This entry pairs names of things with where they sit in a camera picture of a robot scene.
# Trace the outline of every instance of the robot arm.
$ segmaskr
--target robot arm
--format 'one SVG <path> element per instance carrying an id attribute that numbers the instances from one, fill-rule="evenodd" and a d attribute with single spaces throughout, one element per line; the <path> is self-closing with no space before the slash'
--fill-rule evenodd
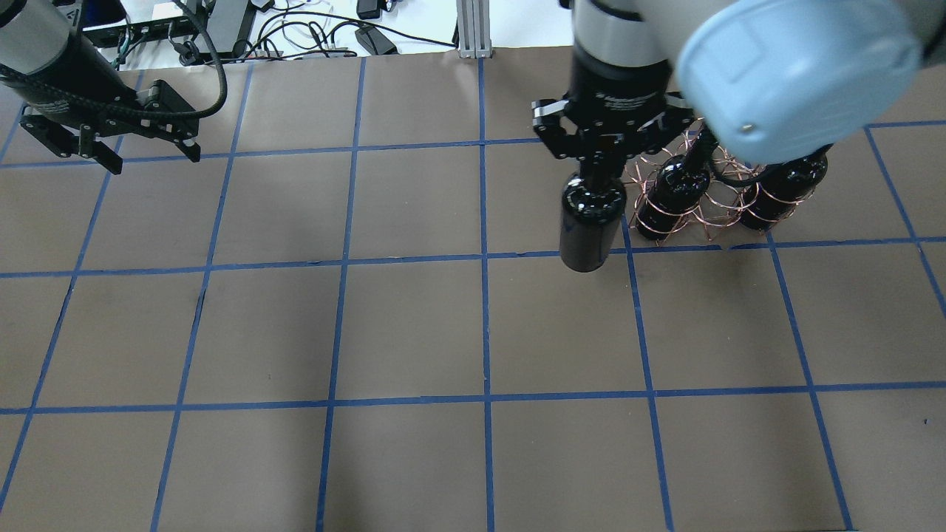
<path id="1" fill-rule="evenodd" d="M 174 3 L 204 33 L 217 65 L 220 96 L 203 111 L 162 80 L 135 93 L 50 0 L 0 0 L 0 81 L 26 102 L 20 125 L 57 156 L 78 154 L 116 174 L 122 159 L 97 140 L 101 136 L 161 138 L 199 161 L 199 119 L 223 106 L 226 77 L 205 28 L 179 0 Z"/>
<path id="2" fill-rule="evenodd" d="M 561 100 L 534 102 L 533 126 L 555 157 L 579 161 L 563 192 L 560 251 L 580 272 L 607 257 L 626 160 L 660 151 L 696 114 L 701 133 L 660 170 L 638 213 L 648 239 L 666 239 L 710 180 L 726 181 L 710 164 L 721 145 L 768 165 L 752 184 L 794 206 L 824 177 L 831 144 L 885 111 L 923 65 L 946 61 L 946 0 L 560 3 L 573 9 L 571 82 Z M 672 69 L 682 95 L 666 93 Z M 765 198 L 744 225 L 765 230 L 784 214 Z"/>

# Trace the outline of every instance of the blue grid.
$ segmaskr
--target blue grid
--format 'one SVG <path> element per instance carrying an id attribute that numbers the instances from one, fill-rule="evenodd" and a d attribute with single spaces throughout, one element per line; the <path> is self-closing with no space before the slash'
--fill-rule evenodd
<path id="1" fill-rule="evenodd" d="M 540 251 L 540 252 L 528 252 L 528 253 L 488 253 L 487 246 L 487 231 L 486 231 L 486 166 L 485 166 L 485 157 L 486 157 L 486 147 L 490 145 L 500 145 L 500 144 L 524 144 L 524 143 L 535 143 L 537 139 L 533 138 L 513 138 L 513 139 L 486 139 L 485 138 L 485 100 L 484 100 L 484 78 L 483 78 L 483 61 L 479 60 L 478 63 L 478 74 L 479 74 L 479 100 L 480 100 L 480 109 L 479 109 L 479 121 L 480 121 L 480 138 L 478 140 L 470 141 L 461 141 L 461 142 L 442 142 L 442 143 L 421 143 L 421 144 L 401 144 L 401 145 L 384 145 L 384 146 L 360 146 L 359 145 L 359 129 L 360 129 L 360 114 L 361 114 L 361 104 L 363 100 L 363 89 L 364 89 L 364 72 L 365 72 L 365 60 L 361 59 L 360 70 L 359 70 L 359 89 L 358 89 L 358 104 L 356 110 L 355 118 L 355 130 L 354 137 L 352 141 L 352 146 L 344 148 L 324 148 L 324 149 L 310 149 L 310 150 L 284 150 L 284 151 L 237 151 L 237 141 L 239 139 L 240 127 L 242 124 L 243 114 L 246 109 L 247 97 L 249 95 L 249 87 L 251 79 L 253 76 L 253 67 L 250 66 L 250 69 L 245 80 L 243 87 L 243 95 L 240 104 L 240 110 L 238 114 L 236 129 L 234 132 L 233 142 L 231 144 L 231 149 L 227 153 L 211 153 L 205 154 L 203 157 L 208 159 L 213 158 L 227 158 L 227 168 L 224 176 L 217 215 L 214 222 L 214 229 L 212 232 L 210 245 L 207 253 L 207 260 L 203 266 L 187 267 L 187 268 L 166 268 L 166 269 L 129 269 L 129 270 L 84 270 L 82 269 L 82 262 L 85 257 L 86 250 L 88 248 L 89 242 L 95 228 L 96 220 L 98 213 L 100 211 L 102 202 L 105 198 L 105 194 L 108 189 L 108 185 L 111 180 L 111 175 L 106 173 L 102 185 L 96 199 L 96 206 L 92 213 L 92 217 L 89 221 L 89 226 L 86 231 L 85 238 L 82 242 L 81 250 L 79 252 L 79 257 L 76 261 L 76 267 L 71 271 L 50 271 L 50 272 L 21 272 L 21 273 L 0 273 L 0 279 L 2 278 L 26 278 L 26 277 L 69 277 L 69 291 L 67 292 L 65 299 L 63 300 L 61 312 L 59 318 L 54 327 L 53 335 L 49 343 L 49 348 L 45 354 L 42 370 L 40 377 L 37 381 L 30 406 L 26 408 L 0 408 L 0 415 L 25 415 L 23 428 L 20 432 L 19 438 L 17 439 L 16 447 L 14 450 L 13 457 L 10 461 L 9 469 L 4 480 L 2 490 L 0 490 L 0 510 L 3 508 L 3 504 L 6 501 L 7 495 L 9 493 L 10 483 L 13 479 L 13 476 L 16 471 L 16 466 L 19 461 L 24 443 L 26 441 L 26 435 L 30 426 L 32 419 L 37 415 L 48 415 L 48 414 L 88 414 L 88 413 L 137 413 L 137 412 L 171 412 L 174 414 L 171 430 L 167 442 L 167 450 L 165 461 L 161 474 L 161 481 L 158 487 L 158 494 L 155 501 L 154 511 L 151 521 L 151 530 L 156 531 L 160 521 L 161 507 L 164 498 L 164 493 L 166 489 L 166 482 L 168 473 L 170 470 L 171 462 L 174 454 L 174 443 L 176 441 L 177 430 L 180 423 L 180 417 L 182 412 L 197 412 L 197 411 L 228 411 L 228 410 L 263 410 L 263 409 L 293 409 L 293 408 L 325 408 L 326 409 L 326 422 L 325 422 L 325 431 L 324 431 L 324 452 L 323 452 L 323 462 L 322 462 L 322 472 L 319 485 L 319 499 L 317 501 L 317 521 L 316 521 L 316 530 L 322 531 L 324 529 L 324 512 L 325 512 L 325 495 L 327 490 L 328 482 L 328 473 L 329 473 L 329 462 L 330 462 L 330 451 L 331 451 L 331 439 L 332 439 L 332 426 L 333 426 L 333 416 L 336 408 L 353 408 L 353 407 L 364 407 L 364 406 L 378 406 L 378 405 L 408 405 L 408 404 L 445 404 L 445 403 L 481 403 L 483 405 L 483 415 L 484 415 L 484 451 L 485 451 L 485 466 L 486 466 L 486 520 L 487 520 L 487 529 L 490 532 L 495 531 L 495 508 L 494 508 L 494 497 L 493 497 L 493 456 L 492 456 L 492 403 L 494 402 L 508 402 L 508 401 L 535 401 L 535 400 L 575 400 L 575 399 L 646 399 L 648 401 L 648 408 L 651 417 L 651 429 L 654 440 L 655 447 L 655 459 L 657 462 L 657 473 L 658 480 L 660 483 L 660 494 L 661 500 L 664 508 L 664 518 L 667 529 L 670 531 L 674 530 L 674 519 L 673 511 L 671 505 L 671 490 L 668 485 L 666 468 L 664 464 L 664 455 L 660 439 L 660 428 L 659 428 L 659 419 L 657 413 L 657 399 L 658 398 L 672 398 L 672 397 L 713 397 L 713 396 L 745 396 L 745 395 L 770 395 L 770 394 L 808 394 L 812 401 L 813 411 L 815 415 L 815 420 L 817 422 L 819 434 L 822 440 L 824 447 L 825 457 L 828 462 L 829 471 L 831 473 L 832 481 L 834 484 L 835 494 L 837 497 L 839 509 L 844 520 L 844 525 L 847 529 L 853 528 L 852 518 L 850 512 L 847 508 L 845 501 L 844 490 L 841 484 L 840 476 L 837 472 L 837 467 L 834 464 L 831 442 L 828 435 L 828 430 L 825 425 L 823 416 L 821 415 L 820 405 L 818 402 L 818 394 L 824 393 L 837 393 L 837 392 L 851 392 L 851 391 L 880 391 L 880 390 L 909 390 L 909 389 L 943 389 L 946 388 L 946 381 L 912 381 L 912 382 L 875 382 L 875 383 L 848 383 L 848 384 L 817 384 L 815 383 L 814 377 L 812 376 L 811 369 L 808 365 L 807 357 L 804 350 L 804 344 L 802 342 L 801 334 L 797 326 L 797 320 L 794 313 L 794 308 L 792 306 L 791 294 L 789 286 L 785 281 L 783 271 L 781 269 L 780 259 L 779 259 L 779 249 L 790 249 L 790 248 L 802 248 L 802 247 L 837 247 L 837 246 L 870 246 L 870 245 L 886 245 L 886 244 L 906 244 L 913 243 L 917 246 L 920 251 L 920 260 L 922 262 L 924 271 L 929 277 L 931 288 L 934 294 L 937 297 L 937 301 L 940 305 L 940 308 L 943 311 L 944 316 L 946 316 L 946 301 L 944 301 L 943 292 L 939 287 L 937 280 L 933 274 L 932 268 L 929 264 L 928 259 L 922 249 L 922 244 L 926 242 L 946 242 L 946 237 L 931 237 L 931 238 L 921 238 L 918 237 L 913 224 L 911 223 L 909 217 L 907 216 L 906 210 L 903 206 L 903 203 L 900 199 L 900 196 L 894 187 L 893 181 L 890 178 L 890 175 L 886 169 L 884 159 L 880 153 L 880 150 L 877 147 L 877 144 L 871 134 L 872 129 L 881 129 L 881 128 L 903 128 L 903 127 L 917 127 L 917 126 L 946 126 L 946 120 L 929 120 L 929 121 L 918 121 L 918 122 L 887 122 L 887 123 L 876 123 L 869 124 L 865 127 L 865 132 L 867 138 L 870 142 L 874 154 L 877 158 L 877 163 L 881 168 L 881 171 L 886 179 L 887 185 L 890 189 L 892 196 L 897 204 L 898 209 L 900 210 L 904 224 L 906 225 L 909 233 L 909 238 L 905 239 L 857 239 L 857 240 L 846 240 L 846 241 L 834 241 L 834 240 L 817 240 L 817 241 L 803 241 L 803 242 L 777 242 L 772 239 L 771 236 L 767 238 L 766 242 L 760 243 L 750 243 L 734 246 L 732 249 L 767 249 L 771 253 L 773 265 L 776 270 L 776 274 L 779 280 L 781 293 L 784 299 L 785 308 L 788 312 L 790 326 L 796 341 L 798 357 L 801 362 L 802 370 L 805 377 L 805 385 L 801 386 L 765 386 L 765 387 L 733 387 L 733 388 L 708 388 L 708 389 L 655 389 L 653 385 L 653 379 L 650 371 L 650 363 L 648 359 L 647 352 L 647 341 L 645 336 L 645 327 L 643 323 L 643 316 L 640 306 L 640 297 L 638 290 L 638 280 L 636 276 L 634 256 L 640 254 L 652 254 L 652 253 L 688 253 L 688 252 L 698 252 L 698 251 L 718 251 L 722 248 L 716 244 L 708 245 L 695 245 L 695 246 L 665 246 L 665 247 L 647 247 L 647 248 L 634 248 L 631 244 L 630 235 L 627 229 L 626 224 L 623 227 L 623 238 L 624 238 L 624 247 L 616 248 L 611 251 L 613 255 L 619 256 L 624 255 L 627 261 L 627 268 L 629 279 L 631 283 L 631 293 L 634 303 L 634 311 L 636 324 L 638 328 L 639 336 L 639 347 L 641 355 L 641 365 L 643 368 L 645 389 L 644 390 L 625 390 L 625 391 L 597 391 L 597 392 L 570 392 L 570 393 L 532 393 L 532 394 L 492 394 L 491 393 L 491 384 L 490 384 L 490 343 L 489 343 L 489 261 L 497 259 L 508 259 L 508 258 L 519 258 L 519 257 L 557 257 L 558 253 L 556 251 Z M 141 83 L 143 78 L 143 73 L 139 75 L 138 84 Z M 3 144 L 2 150 L 0 150 L 0 160 L 3 159 L 3 156 L 6 154 L 9 149 L 10 142 L 14 136 L 16 130 L 16 124 L 13 124 L 13 127 L 10 129 L 5 142 Z M 120 149 L 121 139 L 118 140 L 116 150 Z M 354 202 L 354 193 L 356 186 L 356 174 L 357 174 L 357 163 L 358 163 L 358 154 L 360 151 L 381 151 L 381 150 L 412 150 L 412 149 L 421 149 L 421 148 L 446 148 L 446 147 L 456 147 L 456 146 L 477 146 L 480 150 L 480 181 L 481 181 L 481 197 L 480 197 L 480 211 L 481 211 L 481 252 L 475 255 L 443 255 L 443 256 L 426 256 L 426 257 L 387 257 L 387 258 L 364 258 L 364 259 L 350 259 L 348 256 L 350 241 L 351 241 L 351 224 L 353 217 L 353 202 Z M 341 260 L 325 260 L 325 261 L 307 261 L 307 262 L 267 262 L 267 263 L 235 263 L 235 264 L 214 264 L 213 257 L 214 251 L 217 244 L 217 236 L 219 233 L 220 220 L 223 213 L 223 207 L 226 201 L 227 189 L 229 186 L 230 174 L 233 168 L 235 159 L 241 157 L 254 157 L 254 156 L 266 156 L 266 155 L 288 155 L 288 154 L 300 154 L 300 153 L 321 153 L 321 152 L 351 152 L 351 168 L 349 176 L 349 191 L 348 191 L 348 206 L 345 219 L 345 236 L 344 236 L 344 246 Z M 169 160 L 184 160 L 183 156 L 164 156 L 164 157 L 139 157 L 139 158 L 129 158 L 126 159 L 126 164 L 141 164 L 141 163 L 150 163 L 158 161 L 169 161 Z M 94 164 L 88 161 L 57 161 L 57 162 L 43 162 L 43 163 L 24 163 L 24 164 L 0 164 L 0 169 L 3 168 L 50 168 L 50 167 L 71 167 L 79 165 Z M 340 352 L 340 342 L 342 334 L 342 318 L 343 318 L 343 307 L 344 307 L 344 298 L 345 298 L 345 288 L 346 288 L 346 278 L 347 278 L 347 268 L 349 265 L 356 264 L 393 264 L 393 263 L 410 263 L 410 262 L 430 262 L 430 261 L 455 261 L 455 260 L 479 260 L 482 265 L 482 338 L 483 338 L 483 393 L 481 395 L 465 395 L 465 396 L 435 396 L 435 397 L 415 397 L 415 398 L 382 398 L 382 399 L 336 399 L 335 390 L 338 379 L 338 366 L 339 366 L 339 352 Z M 209 285 L 210 276 L 213 272 L 216 271 L 231 271 L 231 270 L 251 270 L 251 269 L 263 269 L 263 268 L 307 268 L 307 267 L 321 267 L 321 266 L 341 266 L 341 278 L 339 286 L 339 299 L 338 306 L 336 311 L 336 330 L 335 330 L 335 339 L 333 345 L 332 353 L 332 368 L 331 368 L 331 377 L 329 385 L 329 398 L 327 400 L 313 400 L 313 401 L 272 401 L 272 402 L 231 402 L 231 403 L 185 403 L 184 396 L 187 387 L 187 378 L 189 374 L 190 364 L 193 357 L 194 346 L 196 343 L 196 338 L 198 334 L 198 329 L 200 326 L 201 313 L 203 308 L 203 299 L 206 293 L 206 289 Z M 194 322 L 190 332 L 190 339 L 188 342 L 187 353 L 184 362 L 184 368 L 182 371 L 181 384 L 179 388 L 179 393 L 177 401 L 174 404 L 132 404 L 132 405 L 90 405 L 90 406 L 75 406 L 75 407 L 41 407 L 38 406 L 39 396 L 43 389 L 44 379 L 52 356 L 54 354 L 56 343 L 59 338 L 62 320 L 68 311 L 69 302 L 72 296 L 73 288 L 76 285 L 76 282 L 79 277 L 82 276 L 102 276 L 102 275 L 178 275 L 178 274 L 193 274 L 193 273 L 203 273 L 203 282 L 201 285 L 201 296 L 198 299 L 197 307 L 195 308 Z"/>

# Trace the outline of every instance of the metal frame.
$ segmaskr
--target metal frame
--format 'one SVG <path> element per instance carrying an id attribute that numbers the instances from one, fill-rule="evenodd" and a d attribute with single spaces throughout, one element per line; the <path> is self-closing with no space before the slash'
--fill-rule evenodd
<path id="1" fill-rule="evenodd" d="M 493 57 L 489 38 L 489 0 L 457 0 L 457 36 L 460 57 Z"/>

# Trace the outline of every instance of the white floor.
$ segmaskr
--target white floor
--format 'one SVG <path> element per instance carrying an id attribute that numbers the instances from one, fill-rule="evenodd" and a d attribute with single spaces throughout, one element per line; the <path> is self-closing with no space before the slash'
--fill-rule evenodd
<path id="1" fill-rule="evenodd" d="M 357 18 L 355 5 L 357 0 L 276 0 L 277 7 L 297 6 L 308 4 L 301 10 L 332 13 L 340 16 Z M 571 44 L 570 11 L 562 9 L 555 0 L 493 0 L 490 2 L 490 33 L 493 46 L 496 47 L 523 47 L 523 46 L 559 46 Z M 256 15 L 252 39 L 266 19 L 276 11 L 259 13 Z M 382 13 L 381 18 L 371 21 L 383 26 L 392 27 L 404 33 L 426 37 L 437 41 L 447 41 L 453 37 L 456 25 L 457 8 L 454 0 L 400 0 L 392 12 Z M 308 15 L 292 15 L 287 20 L 312 21 L 322 24 L 326 30 L 340 22 L 327 17 L 313 17 Z M 355 40 L 354 28 L 343 27 L 336 35 L 339 47 L 348 47 L 367 55 L 367 51 Z M 289 37 L 299 44 L 312 44 L 298 27 L 287 30 Z M 444 48 L 436 44 L 427 44 L 412 41 L 392 33 L 388 38 L 397 46 L 402 54 L 414 54 L 433 51 L 442 51 Z M 301 51 L 282 35 L 273 36 L 276 45 L 283 51 L 292 53 Z M 102 54 L 111 59 L 115 50 L 102 50 Z M 137 68 L 164 68 L 180 66 L 177 54 L 167 41 L 146 43 L 138 47 L 129 57 L 123 69 Z"/>

